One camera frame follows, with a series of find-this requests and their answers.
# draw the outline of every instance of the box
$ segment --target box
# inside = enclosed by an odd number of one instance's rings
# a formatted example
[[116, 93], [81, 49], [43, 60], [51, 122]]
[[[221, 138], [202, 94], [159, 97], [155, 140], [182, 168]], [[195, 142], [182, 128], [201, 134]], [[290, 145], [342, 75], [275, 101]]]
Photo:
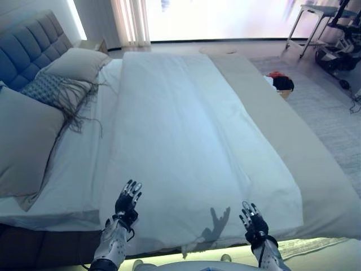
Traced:
[[288, 95], [292, 92], [291, 89], [288, 90], [277, 90], [278, 94], [282, 96], [285, 100], [287, 99]]

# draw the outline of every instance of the rug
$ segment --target rug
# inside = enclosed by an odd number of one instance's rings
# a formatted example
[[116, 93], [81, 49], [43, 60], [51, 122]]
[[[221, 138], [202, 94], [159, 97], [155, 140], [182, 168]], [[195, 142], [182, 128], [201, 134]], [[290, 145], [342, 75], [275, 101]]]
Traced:
[[278, 250], [282, 255], [282, 259], [286, 261], [292, 257], [319, 251], [348, 240], [347, 238], [294, 239], [278, 242]]
[[289, 105], [333, 155], [361, 198], [361, 112], [350, 114], [334, 95], [278, 57], [250, 59], [266, 75], [279, 71], [294, 83]]

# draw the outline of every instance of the robotic finger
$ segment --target robotic finger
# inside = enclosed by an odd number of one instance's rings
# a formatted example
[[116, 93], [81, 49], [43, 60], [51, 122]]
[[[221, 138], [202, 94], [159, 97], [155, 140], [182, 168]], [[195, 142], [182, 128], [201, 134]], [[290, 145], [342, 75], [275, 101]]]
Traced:
[[256, 205], [255, 205], [254, 203], [251, 203], [250, 205], [253, 207], [254, 213], [255, 213], [256, 215], [259, 215], [260, 217], [262, 217], [262, 214], [261, 214], [261, 212], [258, 210], [258, 208], [256, 207]]
[[135, 206], [137, 204], [138, 199], [140, 198], [140, 196], [142, 195], [142, 192], [137, 193], [134, 198], [133, 198], [133, 206]]
[[135, 185], [137, 182], [134, 182], [134, 186], [132, 188], [132, 190], [130, 190], [130, 195], [131, 196], [135, 196], [136, 193], [138, 193], [140, 191], [140, 189], [142, 188], [142, 184], [138, 183], [137, 185]]
[[134, 187], [135, 187], [135, 185], [137, 184], [137, 182], [135, 182], [135, 181], [133, 181], [131, 184], [130, 184], [130, 186], [129, 186], [129, 188], [128, 188], [128, 190], [127, 190], [127, 193], [128, 194], [132, 194], [132, 192], [134, 191]]
[[242, 223], [244, 225], [245, 228], [248, 228], [249, 227], [249, 224], [246, 220], [244, 220], [243, 216], [242, 215], [239, 215], [239, 218], [242, 220]]
[[246, 229], [252, 227], [252, 220], [250, 218], [249, 213], [245, 209], [242, 209], [242, 213], [243, 213], [243, 215], [245, 217], [245, 223], [244, 224], [245, 224]]
[[120, 192], [119, 197], [120, 197], [121, 195], [128, 194], [129, 187], [130, 187], [130, 185], [131, 185], [132, 183], [133, 183], [133, 180], [129, 180], [129, 181], [126, 183], [126, 185], [124, 186], [123, 190]]
[[243, 201], [243, 202], [242, 202], [242, 206], [243, 206], [243, 208], [244, 208], [243, 210], [246, 211], [246, 213], [247, 213], [247, 215], [248, 215], [249, 217], [255, 216], [255, 213], [252, 211], [251, 206], [249, 205], [248, 202]]

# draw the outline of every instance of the bed frame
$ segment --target bed frame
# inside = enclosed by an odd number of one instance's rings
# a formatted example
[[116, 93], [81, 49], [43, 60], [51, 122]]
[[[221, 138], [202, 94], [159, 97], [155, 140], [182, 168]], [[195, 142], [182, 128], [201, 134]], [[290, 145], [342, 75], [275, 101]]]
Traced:
[[[46, 10], [0, 37], [0, 81], [14, 90], [72, 47], [54, 13]], [[90, 263], [99, 231], [33, 231], [0, 224], [0, 269]]]

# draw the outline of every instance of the upholstered headboard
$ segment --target upholstered headboard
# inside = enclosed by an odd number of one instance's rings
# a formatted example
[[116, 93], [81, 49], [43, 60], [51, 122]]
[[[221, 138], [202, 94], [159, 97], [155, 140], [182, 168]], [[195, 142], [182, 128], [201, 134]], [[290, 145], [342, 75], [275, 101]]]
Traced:
[[0, 81], [14, 90], [72, 47], [51, 10], [0, 36]]

